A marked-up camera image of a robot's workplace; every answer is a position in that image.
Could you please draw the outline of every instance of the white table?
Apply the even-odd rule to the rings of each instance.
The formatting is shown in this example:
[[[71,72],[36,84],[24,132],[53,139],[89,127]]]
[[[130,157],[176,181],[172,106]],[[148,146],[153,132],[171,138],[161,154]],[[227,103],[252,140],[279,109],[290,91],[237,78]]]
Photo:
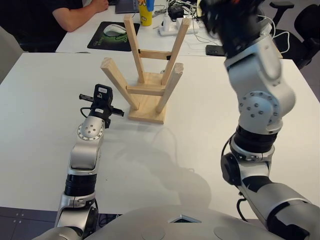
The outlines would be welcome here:
[[[111,117],[101,147],[96,183],[101,213],[182,204],[238,217],[238,191],[224,182],[220,168],[222,147],[239,116],[224,58],[178,58],[184,73],[165,123],[158,125],[127,119],[128,103],[100,70],[104,57],[24,53],[0,85],[0,206],[57,210],[76,128],[84,120],[79,109],[90,105],[78,96],[92,96],[101,83],[113,87],[112,104],[126,113]],[[113,59],[129,83],[137,80],[133,57]],[[319,102],[295,64],[282,62],[297,102],[275,142],[271,179],[319,205]],[[165,61],[144,65],[159,72]],[[246,203],[241,209],[255,217]]]
[[[155,5],[165,5],[165,0],[156,0]],[[155,10],[160,10],[161,6],[155,6]],[[95,14],[87,23],[79,27],[74,32],[68,32],[59,47],[56,49],[58,53],[101,53],[101,54],[115,54],[117,51],[90,49],[87,48],[90,40],[94,36],[97,28],[101,22],[122,22],[124,21],[124,14],[115,14],[115,6],[110,6],[107,11]],[[158,15],[152,19],[151,26],[140,26],[137,39],[141,49],[158,50],[158,51],[171,51],[176,36],[160,36],[158,27],[163,21],[164,15]],[[136,13],[133,17],[134,23],[140,23],[140,15]],[[204,28],[199,30],[197,34],[200,37],[214,41],[216,44],[221,45],[219,40],[209,36]],[[206,45],[214,45],[205,39],[200,39],[199,42],[193,34],[187,34],[184,38],[179,54],[181,56],[205,56]]]

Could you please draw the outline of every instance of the laptop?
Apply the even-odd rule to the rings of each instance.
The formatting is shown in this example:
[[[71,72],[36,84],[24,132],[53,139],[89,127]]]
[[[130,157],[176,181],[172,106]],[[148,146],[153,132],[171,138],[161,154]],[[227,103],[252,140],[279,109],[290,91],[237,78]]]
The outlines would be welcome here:
[[[138,0],[119,0],[115,5],[116,14],[138,13]]]

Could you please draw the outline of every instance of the person's arm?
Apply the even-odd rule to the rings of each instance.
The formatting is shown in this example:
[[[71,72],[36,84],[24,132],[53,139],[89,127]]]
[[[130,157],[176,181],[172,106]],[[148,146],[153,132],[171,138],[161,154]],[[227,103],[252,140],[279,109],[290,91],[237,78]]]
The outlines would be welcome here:
[[[52,14],[64,30],[73,32],[91,19],[93,15],[103,12],[108,7],[108,0],[92,0],[88,6],[79,9],[62,7],[54,10]]]

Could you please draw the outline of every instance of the black robot arm segment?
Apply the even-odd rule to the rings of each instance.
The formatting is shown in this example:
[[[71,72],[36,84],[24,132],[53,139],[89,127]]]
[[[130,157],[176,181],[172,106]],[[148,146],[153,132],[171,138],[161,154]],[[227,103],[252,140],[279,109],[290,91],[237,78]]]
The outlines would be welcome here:
[[[202,20],[208,32],[218,33],[228,58],[248,48],[260,36],[258,6],[264,0],[202,0]]]

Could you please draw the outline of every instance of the label sticker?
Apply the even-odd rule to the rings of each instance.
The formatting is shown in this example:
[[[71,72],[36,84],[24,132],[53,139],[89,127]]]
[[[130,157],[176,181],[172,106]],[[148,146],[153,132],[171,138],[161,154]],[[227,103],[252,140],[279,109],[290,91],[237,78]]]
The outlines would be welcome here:
[[[101,113],[101,114],[104,113],[104,111],[103,111],[102,109],[100,109],[100,108],[97,108],[97,109],[95,110],[95,112],[98,112],[98,113]]]
[[[98,91],[99,91],[100,93],[104,93],[104,94],[107,93],[107,89],[102,88],[102,87],[99,87],[99,88],[98,88]]]

